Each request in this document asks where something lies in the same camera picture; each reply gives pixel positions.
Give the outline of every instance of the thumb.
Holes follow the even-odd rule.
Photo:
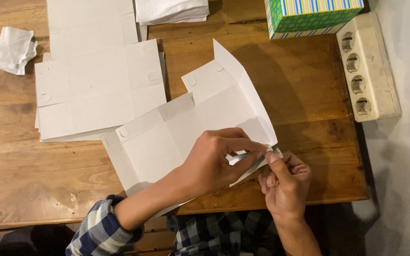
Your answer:
[[[273,151],[268,151],[265,154],[265,159],[271,170],[276,174],[279,183],[284,184],[293,181],[293,177],[289,172],[288,166],[277,154],[273,153]]]
[[[262,152],[260,151],[252,151],[248,153],[242,160],[231,166],[232,176],[235,175],[237,179],[240,178],[243,173],[248,171],[249,168],[251,168],[261,156]]]

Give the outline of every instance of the green patterned tissue box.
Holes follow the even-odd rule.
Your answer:
[[[270,39],[338,32],[363,8],[363,0],[265,0]]]

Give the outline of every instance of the electrical outlet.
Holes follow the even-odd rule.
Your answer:
[[[401,115],[377,15],[370,12],[354,17],[336,37],[355,120]]]

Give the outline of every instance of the blue and white plaid shirt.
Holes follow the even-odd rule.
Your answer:
[[[124,230],[113,206],[123,200],[109,195],[98,201],[66,249],[67,256],[109,256],[127,250],[144,235],[144,227]],[[266,210],[169,216],[176,232],[175,256],[285,255],[275,224]]]

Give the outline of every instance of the white napkin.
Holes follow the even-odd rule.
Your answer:
[[[208,0],[135,0],[141,25],[206,20]]]
[[[3,27],[0,36],[0,69],[16,75],[25,74],[25,66],[36,56],[37,41],[33,31]]]

